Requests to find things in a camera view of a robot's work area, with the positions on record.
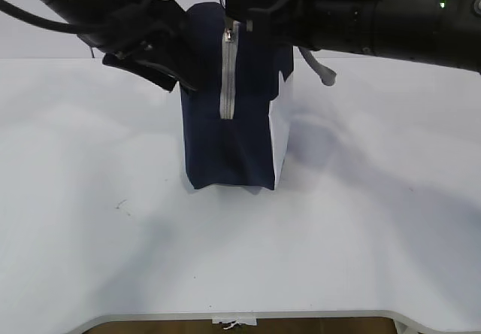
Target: zipper pull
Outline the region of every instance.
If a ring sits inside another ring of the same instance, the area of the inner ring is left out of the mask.
[[[234,20],[230,17],[225,16],[225,41],[234,41]]]

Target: navy blue bag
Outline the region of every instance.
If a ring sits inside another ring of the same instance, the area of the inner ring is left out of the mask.
[[[188,15],[207,84],[196,92],[181,87],[187,176],[195,189],[226,184],[274,190],[290,116],[287,98],[277,105],[281,112],[273,107],[280,92],[289,91],[283,86],[294,70],[293,47],[257,42],[240,23],[227,35],[217,3],[195,5]],[[274,115],[282,121],[276,135]]]

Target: wooden floor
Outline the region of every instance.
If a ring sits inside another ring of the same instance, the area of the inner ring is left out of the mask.
[[[392,320],[384,318],[259,320],[258,326],[226,331],[209,320],[108,323],[88,334],[396,334]]]

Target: white wall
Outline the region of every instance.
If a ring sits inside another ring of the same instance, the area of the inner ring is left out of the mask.
[[[8,0],[34,14],[59,20],[38,0]],[[185,9],[198,2],[218,0],[177,0]],[[48,32],[28,26],[0,13],[0,58],[90,57],[88,47],[75,36]]]

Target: gray cable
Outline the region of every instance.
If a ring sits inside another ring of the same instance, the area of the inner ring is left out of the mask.
[[[334,86],[336,83],[337,73],[331,70],[329,67],[322,65],[319,61],[314,57],[313,53],[310,50],[305,48],[300,48],[299,51],[301,55],[306,60],[307,64],[319,75],[323,84],[328,87]]]

